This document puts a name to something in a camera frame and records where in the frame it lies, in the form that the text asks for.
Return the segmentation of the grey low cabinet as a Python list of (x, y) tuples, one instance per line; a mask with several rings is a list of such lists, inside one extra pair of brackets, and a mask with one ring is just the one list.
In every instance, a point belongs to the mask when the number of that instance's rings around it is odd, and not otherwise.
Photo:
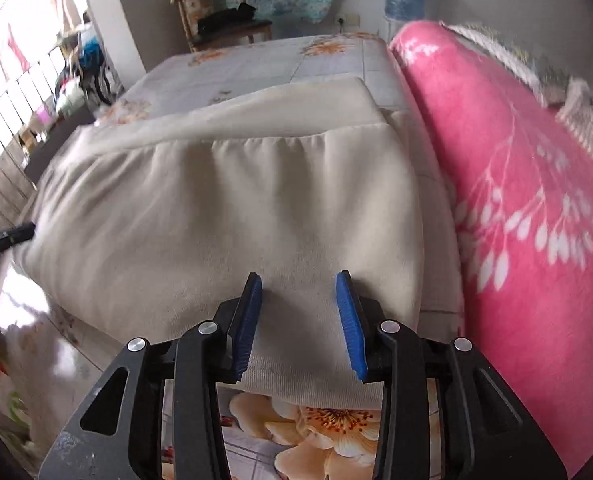
[(31, 152), (24, 168), (24, 174), (33, 184), (37, 184), (54, 156), (69, 140), (72, 133), (78, 127), (91, 125), (94, 121), (95, 116), (87, 105), (76, 108), (69, 116), (60, 118), (48, 131), (47, 140)]

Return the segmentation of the wooden chair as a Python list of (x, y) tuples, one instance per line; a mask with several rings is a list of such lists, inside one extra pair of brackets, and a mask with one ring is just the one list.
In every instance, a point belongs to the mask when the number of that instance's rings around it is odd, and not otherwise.
[(192, 53), (217, 49), (246, 39), (272, 40), (272, 21), (256, 16), (248, 0), (170, 0), (182, 21)]

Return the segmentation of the beige zip jacket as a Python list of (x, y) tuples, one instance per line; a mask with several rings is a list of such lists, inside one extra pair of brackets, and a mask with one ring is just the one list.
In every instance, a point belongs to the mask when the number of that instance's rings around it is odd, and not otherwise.
[(80, 129), (40, 179), (22, 271), (118, 341), (174, 339), (261, 276), (243, 390), (377, 408), (345, 350), (335, 278), (415, 326), (423, 220), (400, 112), (357, 78)]

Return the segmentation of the black clothes on chair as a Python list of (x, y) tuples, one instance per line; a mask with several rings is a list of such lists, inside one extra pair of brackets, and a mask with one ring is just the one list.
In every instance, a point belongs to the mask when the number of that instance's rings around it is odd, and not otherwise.
[(219, 10), (200, 18), (198, 21), (198, 34), (208, 36), (216, 34), (223, 29), (248, 24), (254, 21), (256, 7), (242, 2), (237, 8)]

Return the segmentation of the lace trimmed pillow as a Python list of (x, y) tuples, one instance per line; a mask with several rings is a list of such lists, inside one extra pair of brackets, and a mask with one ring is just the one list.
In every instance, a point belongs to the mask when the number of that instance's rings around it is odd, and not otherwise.
[(501, 32), (481, 23), (441, 25), (495, 58), (528, 87), (543, 107), (566, 101), (570, 74), (541, 51), (530, 51)]

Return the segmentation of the floral bed sheet mattress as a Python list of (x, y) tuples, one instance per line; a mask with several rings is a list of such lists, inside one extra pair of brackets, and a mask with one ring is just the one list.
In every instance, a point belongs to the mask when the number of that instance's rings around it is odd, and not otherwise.
[[(423, 288), (418, 321), (411, 328), (423, 337), (451, 340), (461, 325), (464, 299), (449, 194), (411, 90), (382, 41), (302, 37), (176, 55), (156, 66), (90, 126), (125, 125), (200, 110), (284, 84), (344, 78), (360, 79), (377, 107), (404, 115), (423, 220)], [(118, 341), (65, 311), (16, 264), (15, 252), (2, 283), (0, 322), (7, 338), (10, 382), (25, 404), (34, 452), (44, 456), (102, 371), (124, 344), (141, 336)], [(366, 476), (375, 454), (374, 429), (325, 437), (306, 422), (306, 410), (342, 408), (293, 404), (243, 390), (240, 384), (232, 387), (234, 412), (246, 432), (295, 448), (312, 445), (311, 477)]]

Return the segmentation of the wheelchair with blue bag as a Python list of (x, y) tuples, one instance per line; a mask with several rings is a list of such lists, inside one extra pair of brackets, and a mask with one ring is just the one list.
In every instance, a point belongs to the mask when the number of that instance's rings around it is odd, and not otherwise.
[(110, 106), (114, 95), (108, 77), (108, 64), (96, 37), (82, 44), (74, 51), (73, 70), (86, 98), (97, 104)]

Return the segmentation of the pink plush blanket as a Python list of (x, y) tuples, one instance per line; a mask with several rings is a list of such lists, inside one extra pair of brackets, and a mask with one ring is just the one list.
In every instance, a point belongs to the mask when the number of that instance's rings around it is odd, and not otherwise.
[(593, 457), (593, 161), (453, 30), (412, 22), (390, 48), (449, 190), (466, 335), (578, 474)]

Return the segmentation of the wall power socket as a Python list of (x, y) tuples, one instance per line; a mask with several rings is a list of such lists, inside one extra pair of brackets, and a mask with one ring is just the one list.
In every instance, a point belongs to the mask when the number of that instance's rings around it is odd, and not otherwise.
[(341, 27), (359, 27), (361, 26), (361, 16), (356, 13), (340, 13), (336, 16), (336, 22)]

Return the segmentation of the metal balcony railing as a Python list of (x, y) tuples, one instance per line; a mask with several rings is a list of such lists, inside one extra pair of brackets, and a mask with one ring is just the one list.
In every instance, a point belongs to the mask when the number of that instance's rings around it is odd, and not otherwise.
[(11, 226), (34, 184), (25, 173), (31, 151), (80, 104), (77, 78), (60, 44), (42, 48), (20, 67), (6, 67), (0, 50), (0, 229)]

